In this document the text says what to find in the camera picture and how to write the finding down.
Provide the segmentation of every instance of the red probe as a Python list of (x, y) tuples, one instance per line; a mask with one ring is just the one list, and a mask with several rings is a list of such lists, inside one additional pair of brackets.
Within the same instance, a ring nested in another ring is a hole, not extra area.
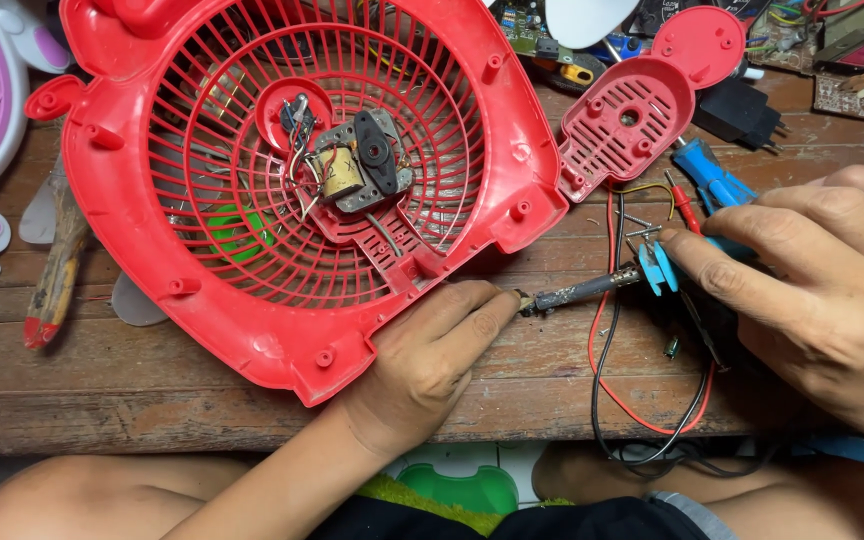
[(676, 185), (675, 180), (672, 179), (672, 173), (668, 169), (665, 169), (664, 172), (665, 178), (672, 187), (672, 200), (675, 202), (675, 208), (681, 213), (682, 220), (685, 221), (685, 225), (688, 226), (688, 229), (692, 233), (702, 237), (699, 221), (695, 219), (695, 212), (692, 211), (692, 200), (689, 198), (689, 195), (686, 195), (686, 190), (682, 189), (680, 185)]

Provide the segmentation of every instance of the black shorts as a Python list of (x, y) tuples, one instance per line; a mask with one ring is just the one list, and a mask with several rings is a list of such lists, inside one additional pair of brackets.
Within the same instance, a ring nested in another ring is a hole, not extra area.
[[(471, 527), (425, 510), (353, 496), (309, 540), (481, 540)], [(619, 497), (584, 506), (510, 513), (490, 540), (710, 540), (676, 506), (655, 497)]]

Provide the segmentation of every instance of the green circuit board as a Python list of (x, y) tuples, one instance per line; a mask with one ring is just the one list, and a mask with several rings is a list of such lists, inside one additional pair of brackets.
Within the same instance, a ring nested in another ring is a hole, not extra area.
[[(551, 39), (546, 27), (546, 0), (505, 0), (495, 2), (490, 9), (515, 54), (534, 57), (539, 39)], [(558, 47), (556, 62), (572, 64), (573, 57), (572, 49)]]

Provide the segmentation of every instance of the hand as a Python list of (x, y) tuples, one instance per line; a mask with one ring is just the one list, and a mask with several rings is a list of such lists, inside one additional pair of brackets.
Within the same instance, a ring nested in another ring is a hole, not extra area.
[(780, 277), (666, 230), (662, 246), (739, 313), (739, 339), (818, 405), (864, 431), (864, 166), (723, 208), (702, 226), (745, 244)]
[(394, 460), (446, 421), (472, 379), (473, 363), (520, 308), (487, 281), (439, 287), (372, 337), (368, 370), (333, 399), (359, 442)]

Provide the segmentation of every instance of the wooden table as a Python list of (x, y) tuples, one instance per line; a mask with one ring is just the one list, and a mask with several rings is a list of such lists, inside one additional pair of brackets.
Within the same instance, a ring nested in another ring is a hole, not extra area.
[[(780, 141), (787, 149), (782, 155), (753, 153), (695, 128), (686, 137), (706, 137), (722, 164), (758, 191), (864, 164), (864, 122), (810, 112), (812, 80), (769, 72), (757, 86), (794, 130)], [(544, 87), (536, 91), (557, 128), (573, 99)], [(14, 232), (54, 163), (58, 137), (54, 126), (30, 125), (0, 180), (0, 213)], [(661, 157), (636, 184), (663, 182), (669, 164)], [(663, 190), (637, 192), (628, 201), (630, 214), (650, 221), (664, 221), (668, 213)], [(597, 191), (530, 247), (512, 255), (483, 252), (459, 275), (530, 291), (596, 276), (606, 266), (605, 219), (604, 194)], [(106, 300), (90, 300), (111, 294), (119, 274), (99, 245), (83, 263), (60, 337), (44, 352), (25, 350), (22, 321), (46, 251), (14, 236), (0, 256), (0, 454), (268, 450), (315, 414), (289, 392), (250, 384), (176, 325), (128, 326)], [(516, 318), (476, 363), (471, 386), (434, 440), (591, 437), (587, 344), (593, 315), (589, 302), (544, 319)], [(610, 317), (607, 311), (604, 320)], [(690, 346), (675, 360), (662, 356), (667, 338), (643, 311), (625, 309), (606, 376), (640, 415), (669, 426), (688, 406), (705, 364)], [(608, 397), (600, 399), (606, 436), (646, 435)], [(800, 402), (774, 382), (733, 370), (716, 377), (708, 411), (692, 434), (779, 427)]]

